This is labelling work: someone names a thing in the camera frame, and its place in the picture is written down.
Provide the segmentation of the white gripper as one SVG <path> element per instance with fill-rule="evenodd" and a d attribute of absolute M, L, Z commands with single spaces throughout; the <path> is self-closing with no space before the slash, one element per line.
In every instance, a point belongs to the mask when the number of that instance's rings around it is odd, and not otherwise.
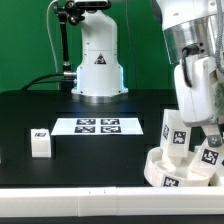
<path fill-rule="evenodd" d="M 223 90 L 218 81 L 214 59 L 187 59 L 187 71 L 192 86 L 184 80 L 183 68 L 177 65 L 174 81 L 180 116 L 186 126 L 203 126 L 202 129 L 210 147 L 223 144 L 222 135 L 217 124 L 224 101 Z"/>

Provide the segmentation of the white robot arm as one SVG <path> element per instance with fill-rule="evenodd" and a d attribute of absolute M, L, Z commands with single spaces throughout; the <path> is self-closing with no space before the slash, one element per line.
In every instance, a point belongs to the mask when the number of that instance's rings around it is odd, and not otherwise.
<path fill-rule="evenodd" d="M 208 144 L 223 144 L 218 127 L 224 91 L 224 0 L 154 0 L 161 15 L 183 123 L 202 127 Z M 109 0 L 74 0 L 83 11 L 83 59 L 75 94 L 114 97 L 125 91 L 117 61 L 117 28 L 103 11 Z"/>

